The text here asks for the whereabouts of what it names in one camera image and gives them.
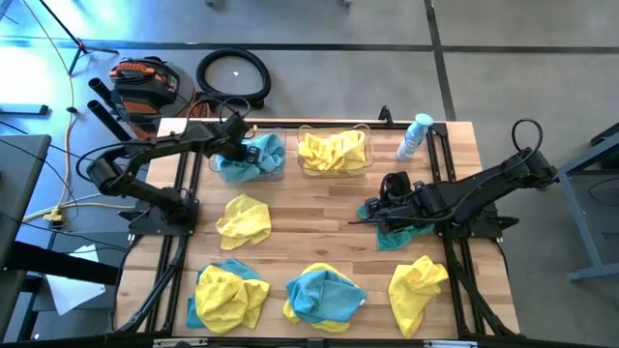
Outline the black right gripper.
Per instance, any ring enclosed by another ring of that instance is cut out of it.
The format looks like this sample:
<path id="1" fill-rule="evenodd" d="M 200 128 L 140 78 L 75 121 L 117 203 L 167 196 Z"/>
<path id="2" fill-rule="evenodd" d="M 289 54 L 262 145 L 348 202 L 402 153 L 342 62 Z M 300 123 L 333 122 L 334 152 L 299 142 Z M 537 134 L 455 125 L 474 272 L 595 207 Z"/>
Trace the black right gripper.
<path id="1" fill-rule="evenodd" d="M 372 197 L 364 203 L 367 216 L 373 216 L 381 209 L 382 218 L 349 221 L 349 224 L 371 224 L 378 232 L 397 232 L 406 227 L 430 225 L 428 215 L 415 193 L 424 185 L 422 181 L 411 183 L 406 172 L 387 174 L 381 182 L 381 198 Z"/>

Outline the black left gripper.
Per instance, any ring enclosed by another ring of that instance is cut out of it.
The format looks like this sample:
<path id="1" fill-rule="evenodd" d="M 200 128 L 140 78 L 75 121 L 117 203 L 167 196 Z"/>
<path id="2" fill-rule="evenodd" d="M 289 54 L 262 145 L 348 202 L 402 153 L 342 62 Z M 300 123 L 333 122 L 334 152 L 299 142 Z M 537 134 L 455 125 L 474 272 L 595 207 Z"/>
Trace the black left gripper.
<path id="1" fill-rule="evenodd" d="M 232 115 L 222 123 L 215 125 L 220 138 L 212 144 L 213 154 L 227 160 L 258 164 L 261 161 L 261 149 L 243 143 L 250 130 L 243 117 Z"/>

